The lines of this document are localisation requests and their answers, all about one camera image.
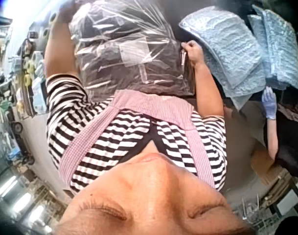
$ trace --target pink apron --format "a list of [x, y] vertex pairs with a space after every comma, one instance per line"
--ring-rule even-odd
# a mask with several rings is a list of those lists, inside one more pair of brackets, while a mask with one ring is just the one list
[[191, 121], [193, 106], [172, 96], [144, 94], [132, 90], [116, 91], [113, 101], [77, 135], [60, 162], [61, 178], [70, 185], [75, 170], [91, 146], [122, 109], [133, 110], [173, 123], [185, 131], [198, 177], [213, 188], [214, 178], [201, 137]]

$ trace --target striped shirt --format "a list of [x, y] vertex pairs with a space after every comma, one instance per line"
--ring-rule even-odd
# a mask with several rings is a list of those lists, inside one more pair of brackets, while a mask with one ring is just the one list
[[[47, 92], [47, 143], [52, 161], [59, 169], [67, 147], [76, 135], [100, 116], [113, 97], [102, 102], [89, 102], [80, 80], [67, 74], [50, 77]], [[224, 119], [218, 116], [201, 118], [193, 111], [191, 121], [205, 147], [215, 188], [220, 190], [224, 185], [227, 166]], [[80, 159], [70, 180], [70, 188], [79, 192], [115, 165], [139, 154], [151, 140], [158, 151], [177, 166], [197, 175], [185, 130], [174, 123], [122, 109]]]

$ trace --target blue glove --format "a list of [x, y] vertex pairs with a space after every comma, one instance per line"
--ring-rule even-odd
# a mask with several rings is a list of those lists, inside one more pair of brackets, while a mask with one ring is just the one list
[[277, 101], [272, 88], [266, 87], [262, 95], [262, 103], [266, 111], [266, 118], [276, 120]]

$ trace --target eye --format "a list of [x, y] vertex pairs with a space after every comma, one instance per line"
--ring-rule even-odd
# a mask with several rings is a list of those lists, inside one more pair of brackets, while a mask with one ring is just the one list
[[122, 213], [121, 211], [108, 206], [104, 203], [98, 204], [94, 201], [89, 201], [89, 202], [84, 202], [82, 203], [80, 206], [80, 211], [84, 211], [84, 210], [96, 210], [105, 214], [109, 214], [113, 217], [116, 217], [120, 220], [127, 220], [127, 217], [124, 215], [124, 213]]
[[224, 204], [198, 206], [195, 209], [193, 209], [191, 212], [189, 212], [188, 216], [191, 219], [195, 219], [199, 216], [202, 216], [203, 214], [207, 213], [210, 210], [213, 210], [213, 209], [216, 209], [216, 208], [223, 208], [223, 207], [225, 207]]

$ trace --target clear plastic bag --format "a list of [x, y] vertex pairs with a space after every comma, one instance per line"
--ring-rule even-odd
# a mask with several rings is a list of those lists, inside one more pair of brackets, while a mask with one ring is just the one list
[[116, 90], [193, 95], [183, 76], [180, 44], [156, 4], [97, 0], [69, 24], [83, 85], [92, 100]]

